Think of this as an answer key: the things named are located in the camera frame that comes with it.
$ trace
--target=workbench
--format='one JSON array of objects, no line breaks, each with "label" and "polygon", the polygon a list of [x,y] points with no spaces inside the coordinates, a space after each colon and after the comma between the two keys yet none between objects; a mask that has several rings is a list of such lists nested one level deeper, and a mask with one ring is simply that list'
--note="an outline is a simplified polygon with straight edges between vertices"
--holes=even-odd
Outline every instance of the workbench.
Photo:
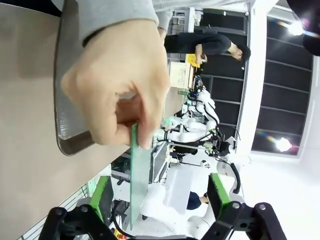
[{"label": "workbench", "polygon": [[[53,88],[59,18],[2,3],[0,16],[0,233],[14,240],[128,146],[60,151]],[[165,116],[181,109],[177,91],[167,95]]]}]

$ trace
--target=screw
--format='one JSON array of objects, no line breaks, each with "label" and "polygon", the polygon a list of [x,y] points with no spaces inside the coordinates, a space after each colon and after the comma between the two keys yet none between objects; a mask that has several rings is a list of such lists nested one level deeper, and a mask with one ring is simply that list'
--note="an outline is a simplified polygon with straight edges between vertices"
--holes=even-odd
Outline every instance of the screw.
[{"label": "screw", "polygon": [[88,212],[88,208],[86,206],[82,206],[81,207],[81,211],[86,213],[86,212]]},{"label": "screw", "polygon": [[233,207],[234,209],[238,209],[238,208],[240,207],[240,205],[235,202],[234,204],[232,204],[232,207]]},{"label": "screw", "polygon": [[62,210],[61,210],[61,209],[56,209],[56,210],[55,210],[55,214],[61,215],[61,214],[62,214]]},{"label": "screw", "polygon": [[263,210],[266,210],[266,206],[265,205],[263,205],[263,204],[261,204],[260,206],[259,206],[259,208],[263,211]]}]

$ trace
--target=black shirt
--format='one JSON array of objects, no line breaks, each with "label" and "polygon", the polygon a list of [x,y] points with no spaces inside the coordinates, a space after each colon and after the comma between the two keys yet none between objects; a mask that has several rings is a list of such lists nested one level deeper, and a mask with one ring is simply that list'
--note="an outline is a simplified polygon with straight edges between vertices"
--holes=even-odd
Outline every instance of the black shirt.
[{"label": "black shirt", "polygon": [[198,44],[202,45],[202,53],[214,55],[225,53],[231,41],[226,36],[211,32],[182,32],[177,35],[176,45],[180,54],[194,54]]}]

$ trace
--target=light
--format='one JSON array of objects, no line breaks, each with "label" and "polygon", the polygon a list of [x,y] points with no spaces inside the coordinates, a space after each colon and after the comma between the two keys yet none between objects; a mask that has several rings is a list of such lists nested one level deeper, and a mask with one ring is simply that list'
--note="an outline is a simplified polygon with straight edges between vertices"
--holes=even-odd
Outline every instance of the light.
[{"label": "light", "polygon": [[289,140],[285,139],[284,137],[282,137],[280,140],[276,141],[275,145],[279,149],[280,152],[288,151],[292,147]]},{"label": "light", "polygon": [[288,26],[288,31],[294,36],[299,36],[304,33],[304,29],[300,21],[295,21],[290,26]]}]

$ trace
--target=yellow cloth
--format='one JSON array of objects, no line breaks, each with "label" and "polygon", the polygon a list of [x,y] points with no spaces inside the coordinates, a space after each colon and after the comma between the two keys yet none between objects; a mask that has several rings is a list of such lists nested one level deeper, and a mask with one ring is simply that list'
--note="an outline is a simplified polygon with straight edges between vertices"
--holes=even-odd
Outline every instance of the yellow cloth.
[{"label": "yellow cloth", "polygon": [[196,68],[200,68],[200,64],[197,64],[197,58],[196,58],[196,55],[194,53],[186,55],[186,62],[191,64],[192,66],[194,66]]}]

